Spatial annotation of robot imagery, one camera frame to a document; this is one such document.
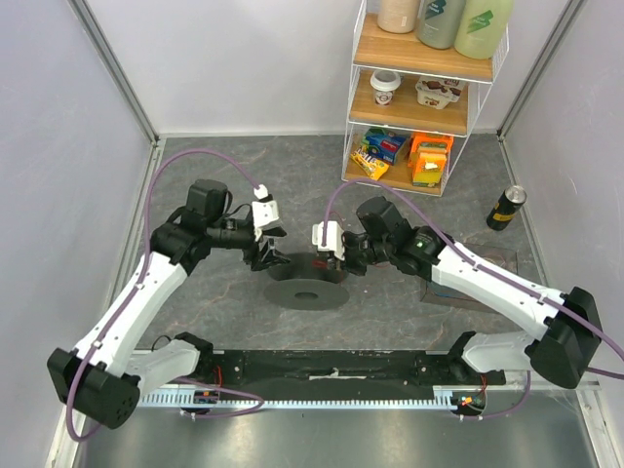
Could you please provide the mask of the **black cable spool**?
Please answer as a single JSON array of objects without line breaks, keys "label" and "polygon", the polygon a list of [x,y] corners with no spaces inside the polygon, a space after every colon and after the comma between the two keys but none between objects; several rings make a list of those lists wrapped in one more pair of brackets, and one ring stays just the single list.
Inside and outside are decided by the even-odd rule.
[{"label": "black cable spool", "polygon": [[315,253],[291,253],[291,262],[268,269],[271,281],[264,297],[274,305],[300,311],[326,311],[342,307],[350,293],[333,281],[333,271],[314,266]]}]

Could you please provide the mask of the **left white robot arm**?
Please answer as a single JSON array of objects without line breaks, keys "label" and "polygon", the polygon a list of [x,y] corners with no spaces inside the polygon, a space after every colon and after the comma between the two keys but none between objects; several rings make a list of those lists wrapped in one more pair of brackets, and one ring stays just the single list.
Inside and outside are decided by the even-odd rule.
[{"label": "left white robot arm", "polygon": [[180,377],[203,383],[214,372],[212,345],[189,332],[143,356],[134,351],[157,312],[212,250],[238,250],[253,271],[288,262],[274,247],[285,236],[277,202],[254,188],[243,219],[226,214],[228,188],[199,179],[186,203],[155,229],[136,272],[103,317],[71,350],[55,349],[47,369],[66,411],[116,429],[139,399]]}]

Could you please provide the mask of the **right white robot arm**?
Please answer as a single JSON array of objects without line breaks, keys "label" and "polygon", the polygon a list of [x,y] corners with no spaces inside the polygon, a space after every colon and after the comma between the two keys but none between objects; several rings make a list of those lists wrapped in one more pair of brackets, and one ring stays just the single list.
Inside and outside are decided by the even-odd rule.
[{"label": "right white robot arm", "polygon": [[364,202],[357,217],[360,234],[333,220],[313,226],[312,243],[330,266],[363,276],[388,262],[406,275],[466,294],[518,326],[516,332],[460,336],[458,352],[446,361],[453,381],[469,383],[490,371],[535,371],[559,387],[577,387],[601,343],[589,292],[560,292],[523,279],[430,226],[411,226],[383,196]]}]

